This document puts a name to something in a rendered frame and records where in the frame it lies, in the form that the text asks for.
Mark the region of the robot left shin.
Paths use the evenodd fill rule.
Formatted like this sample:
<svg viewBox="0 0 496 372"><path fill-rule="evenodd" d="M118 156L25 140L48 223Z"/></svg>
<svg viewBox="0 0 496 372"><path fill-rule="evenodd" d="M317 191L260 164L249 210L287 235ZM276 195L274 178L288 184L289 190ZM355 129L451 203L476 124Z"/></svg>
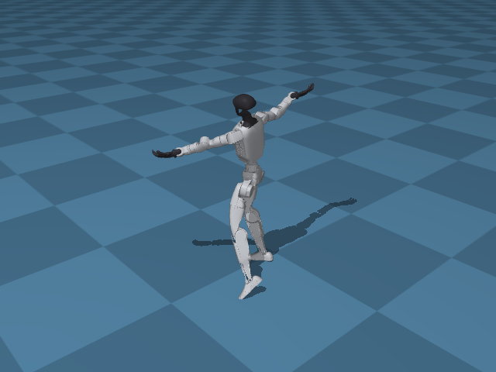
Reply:
<svg viewBox="0 0 496 372"><path fill-rule="evenodd" d="M231 236L232 237L232 236ZM236 242L232 242L234 246L234 250L236 252L236 257L239 262L239 265L241 266L241 269L243 271L243 274L246 279L246 275L248 277L248 280L246 279L245 282L248 283L249 279L252 281L251 273L250 273L250 250L249 250L249 244L247 241L247 234L244 230L238 230L235 234L235 240ZM233 241L233 238L232 238ZM243 264L243 265L242 265ZM246 275L245 275L246 274ZM249 281L249 282L251 282Z"/></svg>

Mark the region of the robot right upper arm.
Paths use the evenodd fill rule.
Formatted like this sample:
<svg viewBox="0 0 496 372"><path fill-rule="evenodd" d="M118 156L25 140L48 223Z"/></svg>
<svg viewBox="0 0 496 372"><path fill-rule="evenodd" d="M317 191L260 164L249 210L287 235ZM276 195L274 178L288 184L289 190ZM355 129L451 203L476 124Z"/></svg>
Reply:
<svg viewBox="0 0 496 372"><path fill-rule="evenodd" d="M272 121L272 120L275 120L275 119L279 119L277 117L277 112L280 108L275 108L273 107L269 112L257 112L256 115L258 115L259 117L262 118L263 120L263 124L265 125L267 122L269 121Z"/></svg>

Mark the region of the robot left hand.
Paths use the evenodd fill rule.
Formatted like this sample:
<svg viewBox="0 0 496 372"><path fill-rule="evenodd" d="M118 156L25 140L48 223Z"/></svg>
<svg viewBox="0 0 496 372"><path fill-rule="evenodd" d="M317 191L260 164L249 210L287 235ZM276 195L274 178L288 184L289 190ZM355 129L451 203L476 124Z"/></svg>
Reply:
<svg viewBox="0 0 496 372"><path fill-rule="evenodd" d="M155 157L163 157L163 158L169 158L169 157L174 157L176 158L178 154L181 154L181 150L180 149L176 149L176 150L172 150L172 152L166 152L166 153L162 153L160 152L159 150L157 152L153 151L153 155Z"/></svg>

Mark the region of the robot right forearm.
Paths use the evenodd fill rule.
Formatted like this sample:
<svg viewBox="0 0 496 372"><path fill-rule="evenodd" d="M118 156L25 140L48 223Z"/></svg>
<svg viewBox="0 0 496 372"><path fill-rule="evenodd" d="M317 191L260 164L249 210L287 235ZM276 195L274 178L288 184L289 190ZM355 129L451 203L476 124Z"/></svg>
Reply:
<svg viewBox="0 0 496 372"><path fill-rule="evenodd" d="M280 118L286 111L287 111L287 108L289 107L289 105L292 103L293 100L295 100L296 98L291 98L291 93L294 93L294 92L290 92L288 94L287 97L285 97L283 99L283 101L277 106L277 108L279 108L278 112L277 112L277 117Z"/></svg>

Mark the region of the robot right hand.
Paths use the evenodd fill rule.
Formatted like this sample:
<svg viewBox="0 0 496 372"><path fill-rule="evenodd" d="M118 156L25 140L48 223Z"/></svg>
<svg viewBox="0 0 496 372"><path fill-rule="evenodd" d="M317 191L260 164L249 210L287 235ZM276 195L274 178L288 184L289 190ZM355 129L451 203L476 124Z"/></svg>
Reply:
<svg viewBox="0 0 496 372"><path fill-rule="evenodd" d="M301 96L304 96L306 94L308 94L308 92L310 92L312 89L314 88L314 83L311 84L311 86L309 85L308 86L308 89L306 89L305 91L301 91L301 92L294 92L294 93L291 93L291 98L296 98L298 99L298 97L301 97Z"/></svg>

